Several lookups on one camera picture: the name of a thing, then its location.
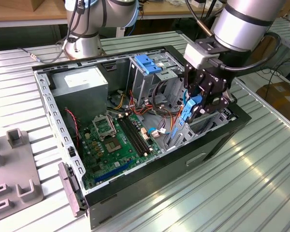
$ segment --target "ram slot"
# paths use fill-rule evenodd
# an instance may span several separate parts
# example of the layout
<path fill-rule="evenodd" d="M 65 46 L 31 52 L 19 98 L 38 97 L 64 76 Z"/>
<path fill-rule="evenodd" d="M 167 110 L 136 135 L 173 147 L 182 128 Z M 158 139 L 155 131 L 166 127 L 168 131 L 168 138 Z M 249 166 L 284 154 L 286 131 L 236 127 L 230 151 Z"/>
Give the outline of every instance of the ram slot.
<path fill-rule="evenodd" d="M 146 153 L 149 154 L 150 150 L 149 150 L 147 144 L 144 142 L 143 138 L 140 136 L 140 134 L 138 133 L 138 131 L 136 130 L 136 128 L 134 127 L 132 122 L 128 118 L 123 119 L 123 121 L 128 126 L 128 128 L 133 132 L 135 138 L 139 142 L 139 144 L 140 144 L 141 148 L 143 149 L 144 153 L 146 152 Z"/>
<path fill-rule="evenodd" d="M 129 139 L 130 143 L 133 145 L 133 147 L 136 150 L 137 154 L 139 156 L 143 156 L 144 152 L 143 152 L 142 148 L 138 145 L 137 141 L 135 140 L 135 138 L 133 137 L 131 131 L 126 126 L 126 124 L 123 122 L 123 120 L 120 119 L 117 122 L 120 125 L 120 127 L 122 128 L 122 130 L 124 131 L 124 133 L 127 136 L 127 138 Z"/>

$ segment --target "pcie slot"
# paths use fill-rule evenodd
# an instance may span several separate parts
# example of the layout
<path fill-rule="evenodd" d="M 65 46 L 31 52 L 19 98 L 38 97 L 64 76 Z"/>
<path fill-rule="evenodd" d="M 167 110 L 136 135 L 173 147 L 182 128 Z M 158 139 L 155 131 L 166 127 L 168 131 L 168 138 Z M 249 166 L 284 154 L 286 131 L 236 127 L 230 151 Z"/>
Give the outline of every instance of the pcie slot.
<path fill-rule="evenodd" d="M 127 163 L 125 163 L 125 164 L 123 164 L 123 165 L 121 165 L 120 167 L 118 167 L 118 168 L 116 168 L 114 170 L 111 170 L 108 173 L 103 174 L 102 176 L 99 176 L 99 177 L 95 178 L 95 182 L 97 183 L 99 181 L 103 181 L 103 180 L 105 180 L 105 179 L 107 179 L 107 178 L 109 178 L 109 177 L 111 177 L 113 175 L 116 175 L 116 174 L 126 170 L 129 167 L 129 164 L 131 162 L 132 162 L 132 160 L 127 162 Z"/>
<path fill-rule="evenodd" d="M 143 138 L 140 136 L 140 134 L 138 133 L 138 131 L 136 130 L 132 122 L 128 118 L 125 118 L 123 120 L 126 123 L 126 125 L 129 127 L 129 129 L 135 134 L 135 137 L 138 140 L 139 144 L 142 146 L 143 150 L 149 154 L 150 151 L 147 144 L 144 142 Z"/>
<path fill-rule="evenodd" d="M 135 138 L 131 134 L 129 128 L 123 122 L 123 119 L 119 119 L 117 122 L 120 125 L 120 127 L 122 128 L 122 130 L 124 131 L 124 133 L 127 136 L 127 138 L 129 139 L 130 143 L 133 145 L 133 147 L 136 150 L 137 154 L 140 157 L 143 156 L 144 155 L 144 152 L 142 152 L 142 148 L 138 145 L 137 141 L 135 140 Z"/>

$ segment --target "metal chassis frame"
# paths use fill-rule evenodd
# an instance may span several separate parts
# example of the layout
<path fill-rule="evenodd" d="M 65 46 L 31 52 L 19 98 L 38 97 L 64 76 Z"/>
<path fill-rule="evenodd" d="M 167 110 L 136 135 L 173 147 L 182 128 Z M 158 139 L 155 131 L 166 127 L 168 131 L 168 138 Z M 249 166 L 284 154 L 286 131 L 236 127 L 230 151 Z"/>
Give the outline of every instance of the metal chassis frame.
<path fill-rule="evenodd" d="M 165 46 L 165 47 L 157 47 L 152 48 L 148 51 L 148 49 L 137 50 L 131 53 L 119 53 L 109 56 L 104 56 L 101 58 L 85 58 L 80 60 L 72 60 L 72 61 L 65 61 L 57 63 L 56 66 L 53 64 L 43 65 L 43 66 L 35 66 L 32 67 L 36 81 L 40 88 L 38 88 L 41 98 L 43 107 L 45 109 L 46 116 L 50 122 L 50 124 L 58 124 L 61 128 L 59 130 L 54 131 L 57 134 L 57 141 L 58 147 L 60 149 L 60 153 L 63 154 L 63 161 L 68 163 L 73 167 L 74 174 L 77 176 L 79 180 L 81 180 L 83 174 L 85 173 L 84 166 L 79 158 L 79 156 L 70 157 L 68 148 L 73 147 L 76 151 L 72 139 L 68 133 L 67 128 L 65 127 L 63 119 L 57 109 L 55 99 L 52 95 L 49 95 L 50 88 L 48 86 L 49 80 L 47 75 L 50 73 L 56 72 L 63 72 L 70 68 L 75 68 L 79 66 L 88 66 L 93 65 L 97 62 L 105 61 L 114 61 L 116 59 L 123 58 L 125 55 L 127 58 L 129 56 L 133 56 L 136 53 L 145 53 L 148 54 L 150 52 L 157 52 L 159 50 L 166 50 L 169 52 L 177 61 L 181 64 L 185 64 L 186 61 L 183 56 L 175 50 L 172 46 Z M 115 214 L 121 212 L 125 208 L 129 207 L 131 204 L 141 200 L 142 198 L 148 196 L 152 192 L 160 189 L 167 183 L 174 180 L 179 175 L 184 174 L 186 171 L 191 170 L 192 168 L 199 165 L 204 160 L 207 160 L 214 156 L 220 148 L 227 143 L 227 141 L 241 128 L 243 128 L 248 121 L 250 121 L 250 116 L 245 113 L 239 106 L 232 104 L 228 107 L 232 112 L 234 112 L 238 118 L 232 122 L 229 122 L 227 125 L 224 125 L 215 130 L 215 132 L 210 131 L 206 135 L 202 136 L 201 138 L 183 146 L 180 150 L 176 149 L 170 152 L 170 155 L 163 156 L 155 162 L 150 162 L 147 165 L 135 170 L 133 175 L 126 175 L 124 178 L 118 178 L 116 181 L 112 182 L 104 182 L 100 186 L 102 188 L 96 189 L 95 191 L 83 191 L 82 193 L 85 197 L 86 203 L 88 205 L 88 212 L 90 216 L 90 224 L 91 228 L 93 229 L 95 226 L 103 223 L 110 217 L 114 216 Z M 202 147 L 208 145 L 213 140 L 219 140 L 214 148 L 210 146 L 207 152 L 201 152 L 200 154 L 195 155 L 195 151 L 199 151 Z M 176 169 L 176 166 L 181 163 L 185 162 L 186 167 L 179 169 L 177 172 L 173 172 L 172 175 L 169 175 L 168 172 L 171 169 Z M 152 178 L 160 179 L 155 184 L 151 185 L 150 188 L 146 187 L 146 183 L 148 181 L 152 183 Z M 133 191 L 133 188 L 139 188 L 139 191 Z M 117 198 L 120 195 L 120 192 L 123 193 L 129 190 L 130 196 L 127 198 L 127 195 L 124 195 L 124 198 Z M 121 203 L 118 206 L 114 205 L 115 202 Z M 103 210 L 95 210 L 97 206 L 103 206 Z M 109 209 L 113 209 L 112 214 L 109 215 Z"/>

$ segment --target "green circuit board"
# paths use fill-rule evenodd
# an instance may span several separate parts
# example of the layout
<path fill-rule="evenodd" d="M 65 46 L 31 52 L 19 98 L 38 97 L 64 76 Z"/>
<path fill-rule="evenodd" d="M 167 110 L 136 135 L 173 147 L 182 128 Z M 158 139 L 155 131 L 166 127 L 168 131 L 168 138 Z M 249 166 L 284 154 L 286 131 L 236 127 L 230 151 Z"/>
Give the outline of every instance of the green circuit board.
<path fill-rule="evenodd" d="M 136 115 L 131 115 L 128 119 L 134 125 L 143 127 Z M 95 185 L 100 184 L 101 181 L 97 181 L 98 177 L 110 174 L 110 172 L 116 172 L 120 168 L 122 169 L 122 171 L 116 172 L 114 175 L 110 174 L 111 176 L 103 181 L 108 180 L 123 171 L 147 162 L 150 158 L 161 153 L 159 146 L 155 143 L 154 139 L 150 139 L 149 143 L 142 138 L 143 141 L 152 148 L 152 151 L 147 156 L 139 156 L 117 120 L 112 119 L 112 122 L 116 130 L 116 136 L 105 138 L 104 141 L 100 141 L 97 130 L 93 124 L 82 128 L 79 131 L 82 146 L 79 152 L 81 153 L 83 165 L 86 169 L 86 173 L 83 177 L 85 189 L 90 189 Z M 101 124 L 102 128 L 100 128 L 100 125 L 96 126 L 99 131 L 109 129 L 104 123 Z M 108 151 L 108 149 L 115 149 L 115 147 L 119 149 L 114 152 Z"/>

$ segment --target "red cable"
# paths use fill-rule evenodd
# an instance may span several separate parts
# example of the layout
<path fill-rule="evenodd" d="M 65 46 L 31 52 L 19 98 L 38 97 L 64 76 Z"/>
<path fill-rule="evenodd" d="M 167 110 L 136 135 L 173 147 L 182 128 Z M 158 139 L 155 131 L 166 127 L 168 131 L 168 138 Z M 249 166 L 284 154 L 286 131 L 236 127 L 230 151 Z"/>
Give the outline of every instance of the red cable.
<path fill-rule="evenodd" d="M 78 146 L 79 146 L 79 138 L 78 138 L 78 128 L 77 128 L 76 117 L 74 116 L 74 114 L 70 110 L 65 109 L 65 111 L 67 111 L 72 116 L 72 119 L 74 121 L 75 129 L 76 129 L 77 148 L 78 148 Z"/>

